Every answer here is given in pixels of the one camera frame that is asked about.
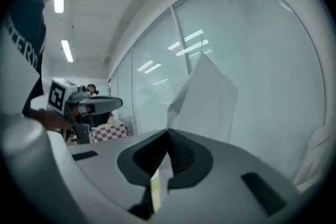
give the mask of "ceiling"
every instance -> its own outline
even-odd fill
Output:
[[[72,65],[86,63],[107,68],[128,24],[146,1],[65,0],[62,14],[55,13],[53,2],[48,3],[44,10],[45,54],[59,64],[67,63],[61,46],[61,40],[67,39],[74,60]]]

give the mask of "black hair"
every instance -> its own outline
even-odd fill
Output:
[[[94,87],[94,92],[93,93],[95,93],[96,95],[98,95],[98,93],[99,93],[99,91],[97,91],[97,89],[96,89],[96,85],[94,85],[94,84],[89,84],[89,85],[87,85],[87,87]]]

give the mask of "checkered cloth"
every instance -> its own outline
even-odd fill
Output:
[[[110,140],[128,137],[127,127],[122,122],[115,122],[113,125],[103,124],[92,131],[94,143],[106,142]]]

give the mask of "navy blue shirt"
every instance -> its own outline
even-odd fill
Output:
[[[43,95],[41,68],[46,37],[42,11],[43,0],[13,0],[4,22],[13,43],[22,56],[40,75],[27,100],[23,114],[27,115],[30,101]]]

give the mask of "checkered fabric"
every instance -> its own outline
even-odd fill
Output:
[[[110,140],[128,137],[129,131],[124,123],[115,122],[113,125],[98,126],[92,132],[92,140],[94,143],[106,142]]]

